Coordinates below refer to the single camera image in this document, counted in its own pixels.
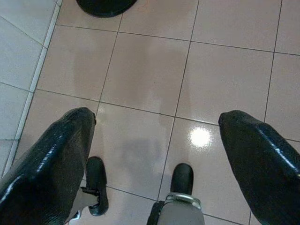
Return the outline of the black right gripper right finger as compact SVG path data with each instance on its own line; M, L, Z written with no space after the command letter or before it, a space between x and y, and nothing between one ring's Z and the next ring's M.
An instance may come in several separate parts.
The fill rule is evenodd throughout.
M233 110L218 119L232 172L262 225L300 223L300 155L269 124Z

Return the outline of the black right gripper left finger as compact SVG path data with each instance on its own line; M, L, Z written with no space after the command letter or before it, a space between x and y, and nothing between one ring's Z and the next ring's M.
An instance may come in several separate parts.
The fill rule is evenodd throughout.
M3 225L66 223L83 179L96 124L75 108L52 123L0 182Z

